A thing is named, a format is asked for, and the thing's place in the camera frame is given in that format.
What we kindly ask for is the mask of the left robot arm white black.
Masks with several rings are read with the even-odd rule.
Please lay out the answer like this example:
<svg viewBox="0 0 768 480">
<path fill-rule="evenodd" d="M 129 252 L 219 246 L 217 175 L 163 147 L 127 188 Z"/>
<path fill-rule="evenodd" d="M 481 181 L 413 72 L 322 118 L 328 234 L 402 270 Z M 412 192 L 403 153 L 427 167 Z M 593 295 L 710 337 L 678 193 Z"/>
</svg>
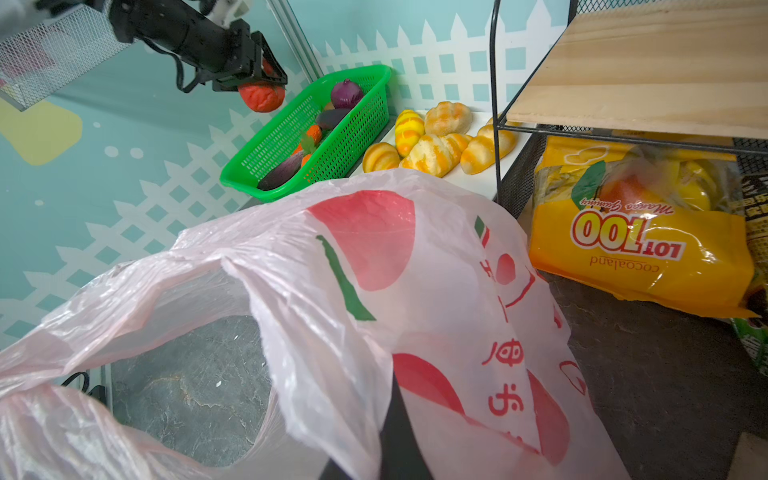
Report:
<svg viewBox="0 0 768 480">
<path fill-rule="evenodd" d="M 32 1 L 30 6 L 46 18 L 79 6 L 106 11 L 119 42 L 140 40 L 174 60 L 176 86 L 184 93 L 208 82 L 221 92 L 288 83 L 261 32 L 242 18 L 225 22 L 237 9 L 233 1 L 201 1 L 197 7 L 178 0 Z"/>
</svg>

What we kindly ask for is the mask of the red tomato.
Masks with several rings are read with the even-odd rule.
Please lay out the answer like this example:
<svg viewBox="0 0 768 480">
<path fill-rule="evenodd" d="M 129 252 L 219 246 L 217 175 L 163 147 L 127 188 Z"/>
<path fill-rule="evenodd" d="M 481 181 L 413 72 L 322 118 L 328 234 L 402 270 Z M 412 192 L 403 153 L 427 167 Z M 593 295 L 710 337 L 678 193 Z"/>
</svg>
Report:
<svg viewBox="0 0 768 480">
<path fill-rule="evenodd" d="M 286 90 L 283 86 L 266 83 L 246 84 L 238 92 L 248 108 L 257 113 L 277 110 L 284 102 Z"/>
</svg>

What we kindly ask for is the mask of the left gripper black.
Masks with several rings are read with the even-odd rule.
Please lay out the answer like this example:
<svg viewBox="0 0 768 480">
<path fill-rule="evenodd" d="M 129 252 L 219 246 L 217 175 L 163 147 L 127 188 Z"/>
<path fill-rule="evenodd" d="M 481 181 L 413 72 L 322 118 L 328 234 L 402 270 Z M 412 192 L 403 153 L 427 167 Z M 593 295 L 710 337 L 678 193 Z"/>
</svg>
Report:
<svg viewBox="0 0 768 480">
<path fill-rule="evenodd" d="M 205 26 L 197 45 L 202 53 L 197 80 L 211 83 L 215 91 L 234 92 L 251 84 L 285 87 L 288 83 L 264 35 L 252 32 L 242 19 L 228 28 L 215 23 Z"/>
</svg>

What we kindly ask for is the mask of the pink plastic grocery bag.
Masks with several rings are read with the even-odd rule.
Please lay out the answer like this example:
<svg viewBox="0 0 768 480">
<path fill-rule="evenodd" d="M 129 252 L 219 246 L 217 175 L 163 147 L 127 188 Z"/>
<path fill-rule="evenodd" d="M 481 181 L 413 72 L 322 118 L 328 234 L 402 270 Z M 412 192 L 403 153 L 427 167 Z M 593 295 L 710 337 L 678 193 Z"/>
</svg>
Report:
<svg viewBox="0 0 768 480">
<path fill-rule="evenodd" d="M 56 379 L 229 316 L 271 380 L 254 446 L 211 468 Z M 624 479 L 528 238 L 405 171 L 325 181 L 121 263 L 1 354 L 5 479 L 376 479 L 398 382 L 434 479 Z"/>
</svg>

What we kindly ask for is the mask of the orange carrot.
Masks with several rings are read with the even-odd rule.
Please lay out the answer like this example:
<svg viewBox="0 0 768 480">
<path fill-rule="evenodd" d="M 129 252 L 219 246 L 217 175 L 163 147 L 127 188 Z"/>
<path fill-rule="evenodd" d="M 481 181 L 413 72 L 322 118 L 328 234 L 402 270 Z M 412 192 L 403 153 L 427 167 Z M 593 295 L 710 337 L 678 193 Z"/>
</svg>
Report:
<svg viewBox="0 0 768 480">
<path fill-rule="evenodd" d="M 317 125 L 312 125 L 304 134 L 294 153 L 301 153 L 302 165 L 306 165 L 311 155 L 317 150 L 324 138 L 323 130 Z"/>
</svg>

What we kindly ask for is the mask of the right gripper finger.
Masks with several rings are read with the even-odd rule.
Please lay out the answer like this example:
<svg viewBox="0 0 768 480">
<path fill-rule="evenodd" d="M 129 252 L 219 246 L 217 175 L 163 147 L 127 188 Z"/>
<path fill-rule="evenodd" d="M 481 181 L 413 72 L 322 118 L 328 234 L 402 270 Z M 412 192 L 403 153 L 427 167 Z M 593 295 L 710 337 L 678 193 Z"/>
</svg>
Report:
<svg viewBox="0 0 768 480">
<path fill-rule="evenodd" d="M 382 457 L 376 479 L 433 479 L 412 430 L 395 375 L 392 375 L 391 400 L 380 441 Z"/>
</svg>

